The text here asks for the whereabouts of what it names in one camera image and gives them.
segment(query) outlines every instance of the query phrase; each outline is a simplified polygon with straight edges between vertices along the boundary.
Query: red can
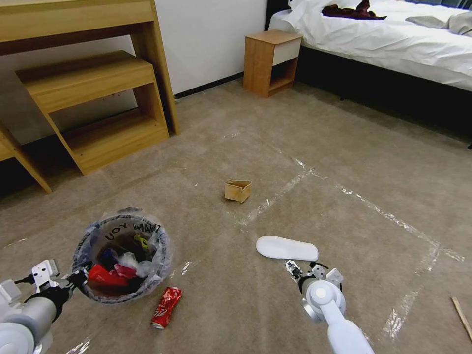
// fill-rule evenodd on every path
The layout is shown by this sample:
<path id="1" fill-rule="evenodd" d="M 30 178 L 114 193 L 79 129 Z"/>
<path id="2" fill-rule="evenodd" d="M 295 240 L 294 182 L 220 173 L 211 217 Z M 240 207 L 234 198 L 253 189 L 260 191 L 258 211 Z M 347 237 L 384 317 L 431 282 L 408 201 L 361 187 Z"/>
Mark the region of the red can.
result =
<path id="1" fill-rule="evenodd" d="M 167 287 L 162 295 L 159 305 L 157 305 L 157 308 L 154 311 L 151 326 L 157 329 L 164 329 L 167 327 L 167 324 L 171 319 L 172 309 L 177 305 L 181 296 L 182 290 L 179 288 Z"/>

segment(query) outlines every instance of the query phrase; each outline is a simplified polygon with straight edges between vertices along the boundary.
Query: dark red clothing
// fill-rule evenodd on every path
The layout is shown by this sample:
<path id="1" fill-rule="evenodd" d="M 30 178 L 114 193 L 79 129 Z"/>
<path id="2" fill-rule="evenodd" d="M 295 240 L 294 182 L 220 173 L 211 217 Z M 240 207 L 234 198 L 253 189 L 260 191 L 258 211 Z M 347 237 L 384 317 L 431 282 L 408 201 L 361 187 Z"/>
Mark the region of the dark red clothing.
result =
<path id="1" fill-rule="evenodd" d="M 329 17 L 345 17 L 355 20 L 384 20 L 386 16 L 377 17 L 373 11 L 367 11 L 370 7 L 369 0 L 362 0 L 355 10 L 345 8 L 340 9 L 338 5 L 326 6 L 321 13 Z"/>

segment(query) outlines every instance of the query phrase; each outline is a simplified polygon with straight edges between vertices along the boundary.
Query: nightstand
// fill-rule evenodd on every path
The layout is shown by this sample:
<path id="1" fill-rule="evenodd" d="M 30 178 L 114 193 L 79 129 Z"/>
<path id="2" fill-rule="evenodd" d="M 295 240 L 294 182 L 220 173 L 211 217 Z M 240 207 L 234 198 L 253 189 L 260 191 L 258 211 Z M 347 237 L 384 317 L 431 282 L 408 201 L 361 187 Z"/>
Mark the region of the nightstand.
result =
<path id="1" fill-rule="evenodd" d="M 262 97 L 294 83 L 302 36 L 270 30 L 246 36 L 244 88 Z"/>

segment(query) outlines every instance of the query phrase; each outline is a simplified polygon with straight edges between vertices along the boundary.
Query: bed frame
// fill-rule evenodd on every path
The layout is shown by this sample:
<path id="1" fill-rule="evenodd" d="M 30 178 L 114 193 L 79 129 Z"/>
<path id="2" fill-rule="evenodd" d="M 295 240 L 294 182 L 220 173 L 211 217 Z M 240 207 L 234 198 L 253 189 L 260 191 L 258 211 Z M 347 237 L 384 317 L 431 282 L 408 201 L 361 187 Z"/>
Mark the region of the bed frame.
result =
<path id="1" fill-rule="evenodd" d="M 288 0 L 267 0 L 265 29 L 274 13 L 286 9 Z M 303 46 L 295 80 L 465 142 L 472 140 L 472 123 L 468 119 L 472 110 L 471 91 Z"/>

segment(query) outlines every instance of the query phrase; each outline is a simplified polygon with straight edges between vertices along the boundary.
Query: small cardboard box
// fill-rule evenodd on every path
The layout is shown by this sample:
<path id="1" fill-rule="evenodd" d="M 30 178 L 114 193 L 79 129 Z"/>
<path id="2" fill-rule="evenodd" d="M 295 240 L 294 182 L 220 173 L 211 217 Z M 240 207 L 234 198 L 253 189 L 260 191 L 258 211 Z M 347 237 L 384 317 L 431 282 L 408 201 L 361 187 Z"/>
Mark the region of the small cardboard box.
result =
<path id="1" fill-rule="evenodd" d="M 252 182 L 229 179 L 225 184 L 225 198 L 243 203 L 251 195 Z"/>

